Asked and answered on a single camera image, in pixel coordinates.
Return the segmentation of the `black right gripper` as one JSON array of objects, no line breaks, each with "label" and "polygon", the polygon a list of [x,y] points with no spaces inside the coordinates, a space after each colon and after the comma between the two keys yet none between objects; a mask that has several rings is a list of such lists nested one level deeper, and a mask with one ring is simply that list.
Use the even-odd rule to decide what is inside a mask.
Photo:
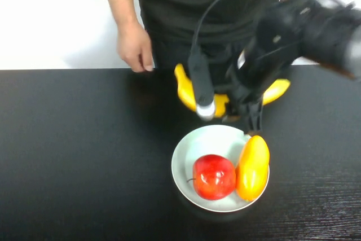
[{"label": "black right gripper", "polygon": [[259,42],[253,38],[226,72],[229,103],[222,122],[238,121],[235,109],[245,106],[246,133],[261,132],[263,105],[277,100],[290,87],[279,75],[298,57],[298,46],[298,40]]}]

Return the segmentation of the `person's right hand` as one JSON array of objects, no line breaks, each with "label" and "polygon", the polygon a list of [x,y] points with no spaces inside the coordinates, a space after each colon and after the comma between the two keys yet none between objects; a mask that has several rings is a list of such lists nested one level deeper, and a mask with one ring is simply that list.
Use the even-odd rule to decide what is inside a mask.
[{"label": "person's right hand", "polygon": [[153,71],[151,40],[139,23],[134,21],[118,25],[117,51],[132,71]]}]

